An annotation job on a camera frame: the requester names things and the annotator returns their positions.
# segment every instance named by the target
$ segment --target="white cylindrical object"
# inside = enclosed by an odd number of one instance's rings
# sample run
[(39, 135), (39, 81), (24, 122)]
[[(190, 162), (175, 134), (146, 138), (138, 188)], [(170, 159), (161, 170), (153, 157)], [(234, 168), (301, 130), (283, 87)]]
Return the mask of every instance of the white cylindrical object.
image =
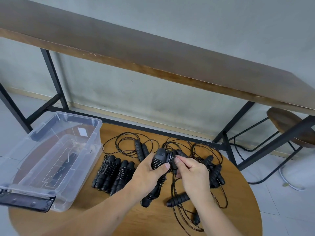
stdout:
[(280, 174), (296, 190), (304, 190), (315, 185), (315, 155), (309, 155), (295, 161), (289, 161)]

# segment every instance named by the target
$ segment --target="person's left hand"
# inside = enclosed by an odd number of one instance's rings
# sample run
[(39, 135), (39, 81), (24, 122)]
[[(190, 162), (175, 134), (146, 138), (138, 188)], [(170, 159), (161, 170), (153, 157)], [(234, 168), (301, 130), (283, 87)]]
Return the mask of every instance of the person's left hand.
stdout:
[(150, 153), (137, 167), (132, 179), (127, 183), (136, 192), (139, 200), (147, 196), (157, 184), (157, 180), (170, 168), (169, 163), (152, 170), (151, 163), (155, 153)]

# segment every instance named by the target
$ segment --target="person's right arm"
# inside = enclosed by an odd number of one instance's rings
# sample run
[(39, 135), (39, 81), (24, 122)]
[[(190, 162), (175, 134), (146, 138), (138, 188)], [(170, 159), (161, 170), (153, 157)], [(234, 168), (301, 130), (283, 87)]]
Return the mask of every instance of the person's right arm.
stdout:
[(192, 158), (176, 156), (174, 159), (184, 189), (195, 206), (203, 229), (208, 236), (241, 236), (232, 222), (214, 202), (209, 188), (209, 172), (204, 164)]

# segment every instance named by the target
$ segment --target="fingernail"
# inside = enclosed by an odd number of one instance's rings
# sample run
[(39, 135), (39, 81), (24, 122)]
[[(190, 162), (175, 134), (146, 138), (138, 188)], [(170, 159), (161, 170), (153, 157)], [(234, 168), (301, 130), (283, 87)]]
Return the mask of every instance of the fingernail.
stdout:
[(167, 169), (169, 169), (171, 167), (170, 163), (168, 163), (168, 162), (165, 163), (165, 166), (166, 166)]

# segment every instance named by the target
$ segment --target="white sticker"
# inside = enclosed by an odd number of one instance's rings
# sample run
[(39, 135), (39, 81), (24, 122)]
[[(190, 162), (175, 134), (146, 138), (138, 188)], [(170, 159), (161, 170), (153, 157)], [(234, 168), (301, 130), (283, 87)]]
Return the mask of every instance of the white sticker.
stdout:
[(84, 137), (88, 136), (88, 134), (86, 133), (85, 128), (78, 127), (78, 130), (79, 130), (79, 133), (80, 133), (81, 136), (84, 136)]

